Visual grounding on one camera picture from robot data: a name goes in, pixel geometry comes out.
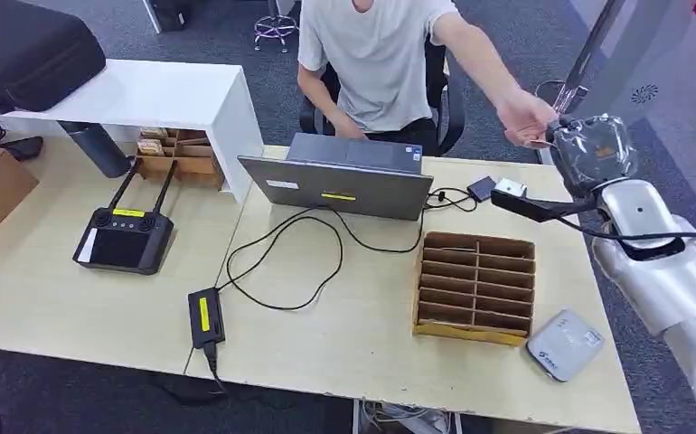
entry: office chair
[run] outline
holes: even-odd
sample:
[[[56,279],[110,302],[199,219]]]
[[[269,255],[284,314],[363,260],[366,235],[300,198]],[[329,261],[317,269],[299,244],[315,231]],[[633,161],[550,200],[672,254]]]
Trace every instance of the office chair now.
[[[438,152],[435,156],[442,156],[451,149],[457,140],[459,140],[460,136],[462,136],[463,128],[465,128],[465,109],[463,108],[462,90],[457,80],[445,74],[444,64],[446,58],[447,47],[443,45],[434,45],[430,43],[429,39],[426,40],[426,93],[428,96],[428,105],[435,109],[435,113],[437,113],[436,129],[438,136]],[[337,73],[329,63],[326,64],[321,79],[329,90],[332,101],[337,102],[337,96],[340,93],[340,81],[338,80]],[[448,86],[447,109],[449,115],[446,132],[442,131],[444,128],[444,110],[441,104],[445,86]],[[316,130],[315,119],[316,107],[308,97],[303,98],[303,107],[300,109],[300,128],[304,133],[319,134],[319,131]],[[334,128],[326,118],[323,118],[322,126],[323,131],[321,134],[328,136],[334,135]]]
[[[255,22],[255,51],[260,51],[260,38],[263,38],[278,39],[281,42],[281,52],[288,52],[284,38],[298,30],[295,19],[280,14],[276,0],[268,0],[268,16]]]

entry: gray carpet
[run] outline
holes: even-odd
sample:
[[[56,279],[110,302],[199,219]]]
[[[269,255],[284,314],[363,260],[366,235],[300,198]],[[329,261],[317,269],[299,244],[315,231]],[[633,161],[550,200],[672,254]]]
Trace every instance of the gray carpet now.
[[[266,143],[287,144],[297,132],[302,96],[296,87],[293,50],[277,44],[252,50],[251,24],[265,14],[261,2],[210,0],[182,33],[155,35],[139,0],[31,0],[84,19],[110,58],[234,63],[244,67]],[[481,25],[527,89],[562,77],[583,43],[587,28],[565,0],[460,0],[463,15]],[[452,63],[453,73],[462,71]],[[494,109],[467,83],[466,131],[449,156],[536,162],[533,152],[509,146]],[[696,225],[696,195],[646,122],[633,126],[645,179],[665,194],[672,210]],[[595,224],[595,218],[586,218]],[[596,269],[609,321],[644,433],[696,433],[691,392],[671,355],[645,332],[616,288]],[[181,390],[205,382],[161,376]],[[291,405],[272,410],[260,401],[203,409],[176,406],[150,386],[143,373],[50,358],[0,352],[0,407],[5,432],[348,432],[348,400],[239,387],[244,396]],[[480,418],[466,420],[466,433],[488,432]]]

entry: white shelf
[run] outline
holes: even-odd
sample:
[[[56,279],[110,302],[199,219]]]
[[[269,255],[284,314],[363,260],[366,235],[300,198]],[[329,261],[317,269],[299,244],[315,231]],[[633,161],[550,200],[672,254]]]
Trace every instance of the white shelf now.
[[[68,120],[205,131],[226,177],[244,201],[251,180],[237,157],[259,156],[263,139],[238,65],[107,60],[106,68],[55,107],[7,118]]]

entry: white t-shirt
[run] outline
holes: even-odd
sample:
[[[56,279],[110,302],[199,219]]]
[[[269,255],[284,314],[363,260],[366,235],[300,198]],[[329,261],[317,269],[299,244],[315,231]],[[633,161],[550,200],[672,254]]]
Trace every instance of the white t-shirt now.
[[[432,116],[424,43],[446,13],[457,13],[451,0],[375,0],[365,13],[353,0],[303,0],[297,59],[310,71],[332,64],[337,106],[363,131],[400,130]]]

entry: power adapter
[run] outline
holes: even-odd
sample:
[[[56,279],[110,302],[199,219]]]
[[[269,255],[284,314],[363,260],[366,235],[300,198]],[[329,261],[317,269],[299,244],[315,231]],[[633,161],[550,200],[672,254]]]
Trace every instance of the power adapter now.
[[[495,185],[497,183],[490,176],[487,176],[468,185],[468,192],[478,202],[484,202],[492,196],[492,189]]]
[[[204,350],[204,357],[207,358],[212,378],[220,389],[213,394],[227,394],[226,388],[218,377],[218,344],[226,340],[218,289],[207,288],[189,294],[188,316],[191,318],[193,347]]]
[[[202,289],[188,295],[188,315],[191,318],[191,339],[197,350],[206,344],[226,340],[218,290]]]

